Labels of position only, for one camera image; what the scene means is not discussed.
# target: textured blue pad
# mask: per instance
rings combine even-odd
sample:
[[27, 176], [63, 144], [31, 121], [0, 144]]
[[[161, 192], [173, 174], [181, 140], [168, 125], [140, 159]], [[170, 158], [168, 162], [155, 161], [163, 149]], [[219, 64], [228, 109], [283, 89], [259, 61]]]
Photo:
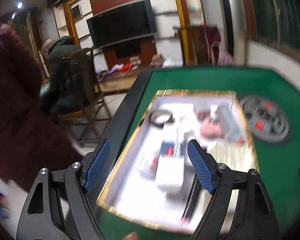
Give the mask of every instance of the textured blue pad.
[[101, 172], [103, 167], [106, 164], [106, 161], [110, 155], [110, 142], [108, 140], [105, 141], [98, 155], [92, 162], [90, 168], [87, 171], [87, 180], [84, 184], [84, 188], [87, 192], [93, 189], [100, 179]]
[[187, 150], [192, 166], [194, 167], [195, 173], [198, 176], [201, 186], [204, 189], [208, 190], [210, 194], [212, 194], [215, 190], [215, 187], [212, 183], [211, 171], [209, 170], [199, 151], [191, 141], [188, 143]]

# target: pink plush item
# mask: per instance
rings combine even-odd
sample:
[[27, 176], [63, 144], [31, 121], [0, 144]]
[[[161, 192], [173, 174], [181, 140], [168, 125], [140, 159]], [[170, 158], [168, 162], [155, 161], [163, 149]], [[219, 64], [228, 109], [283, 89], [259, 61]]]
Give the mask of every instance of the pink plush item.
[[203, 120], [200, 132], [201, 136], [206, 138], [223, 137], [221, 124], [216, 121], [211, 121], [209, 118]]

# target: green table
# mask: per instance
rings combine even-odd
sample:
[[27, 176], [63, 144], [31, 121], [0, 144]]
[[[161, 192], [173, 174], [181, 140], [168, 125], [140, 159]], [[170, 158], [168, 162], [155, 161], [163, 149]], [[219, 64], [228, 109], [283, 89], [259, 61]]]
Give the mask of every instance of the green table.
[[[260, 174], [273, 202], [280, 230], [284, 231], [300, 212], [300, 93], [277, 73], [265, 69], [192, 67], [154, 70], [126, 142], [154, 94], [165, 89], [232, 90], [239, 98], [258, 94], [275, 101], [286, 112], [292, 130], [289, 143], [271, 145], [254, 140]], [[107, 239], [121, 239], [133, 231], [137, 231], [140, 240], [190, 238], [188, 235], [144, 228], [105, 210], [98, 214], [97, 219]]]

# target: silver bolt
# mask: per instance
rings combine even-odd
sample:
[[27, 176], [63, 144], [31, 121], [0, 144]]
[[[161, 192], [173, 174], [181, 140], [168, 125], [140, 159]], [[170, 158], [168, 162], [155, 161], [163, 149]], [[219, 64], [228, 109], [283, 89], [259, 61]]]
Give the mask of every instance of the silver bolt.
[[46, 174], [48, 172], [48, 169], [47, 168], [42, 168], [41, 170], [40, 170], [40, 174]]
[[79, 168], [80, 167], [80, 165], [81, 165], [81, 163], [79, 163], [79, 162], [76, 162], [76, 163], [72, 163], [72, 168], [74, 168], [74, 169], [77, 169], [77, 168]]
[[250, 172], [252, 175], [258, 175], [258, 171], [256, 169], [251, 169]]
[[218, 163], [218, 168], [224, 170], [227, 167], [224, 163]]

